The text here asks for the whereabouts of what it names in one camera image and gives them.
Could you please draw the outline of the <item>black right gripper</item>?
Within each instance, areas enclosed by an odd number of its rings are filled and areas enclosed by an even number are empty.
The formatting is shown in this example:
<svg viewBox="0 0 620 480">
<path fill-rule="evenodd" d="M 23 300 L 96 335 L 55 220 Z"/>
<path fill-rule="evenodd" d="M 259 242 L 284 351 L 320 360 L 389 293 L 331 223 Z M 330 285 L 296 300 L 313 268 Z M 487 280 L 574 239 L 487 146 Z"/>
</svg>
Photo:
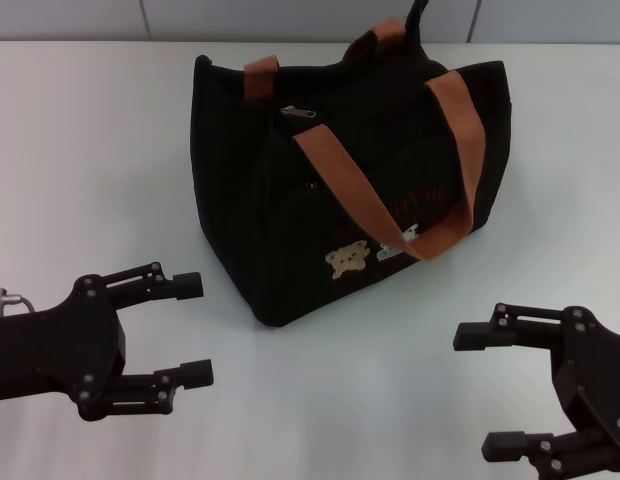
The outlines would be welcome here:
<svg viewBox="0 0 620 480">
<path fill-rule="evenodd" d="M 552 383 L 575 432 L 491 432 L 481 447 L 487 462 L 526 457 L 539 476 L 620 472 L 620 335 L 591 311 L 498 303 L 488 322 L 457 327 L 455 351 L 522 346 L 552 350 Z"/>
</svg>

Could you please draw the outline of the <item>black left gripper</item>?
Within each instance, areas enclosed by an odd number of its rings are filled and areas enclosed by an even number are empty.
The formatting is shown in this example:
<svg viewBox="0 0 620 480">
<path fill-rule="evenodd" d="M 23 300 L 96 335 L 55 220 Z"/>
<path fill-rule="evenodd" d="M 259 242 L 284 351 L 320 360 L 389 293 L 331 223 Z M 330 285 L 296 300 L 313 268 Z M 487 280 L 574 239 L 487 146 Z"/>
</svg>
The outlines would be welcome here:
<svg viewBox="0 0 620 480">
<path fill-rule="evenodd" d="M 86 421 L 170 414 L 178 388 L 213 384 L 211 361 L 121 376 L 125 335 L 116 308 L 203 296 L 198 272 L 170 279 L 159 262 L 84 276 L 49 310 L 37 311 L 25 297 L 0 287 L 0 401 L 63 393 Z"/>
</svg>

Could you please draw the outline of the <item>black food bag brown handles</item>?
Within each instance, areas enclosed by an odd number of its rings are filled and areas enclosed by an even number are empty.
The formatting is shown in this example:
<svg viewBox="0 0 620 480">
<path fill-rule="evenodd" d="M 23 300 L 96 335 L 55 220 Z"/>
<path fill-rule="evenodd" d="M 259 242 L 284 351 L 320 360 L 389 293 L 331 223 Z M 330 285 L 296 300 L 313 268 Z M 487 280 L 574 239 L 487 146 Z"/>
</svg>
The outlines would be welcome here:
<svg viewBox="0 0 620 480">
<path fill-rule="evenodd" d="M 427 2 L 332 65 L 196 60 L 199 219 L 262 324 L 285 326 L 434 259 L 486 223 L 510 150 L 505 66 L 430 59 Z M 282 115 L 289 105 L 316 117 Z"/>
</svg>

